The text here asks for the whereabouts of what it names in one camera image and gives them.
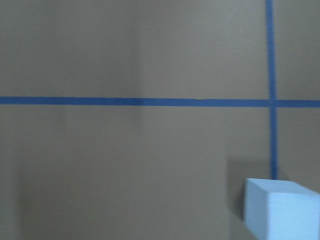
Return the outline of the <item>light blue foam block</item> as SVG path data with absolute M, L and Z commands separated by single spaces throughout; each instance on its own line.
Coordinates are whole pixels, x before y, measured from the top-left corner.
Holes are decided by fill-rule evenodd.
M 258 240 L 318 240 L 320 195 L 293 181 L 247 178 L 243 220 Z

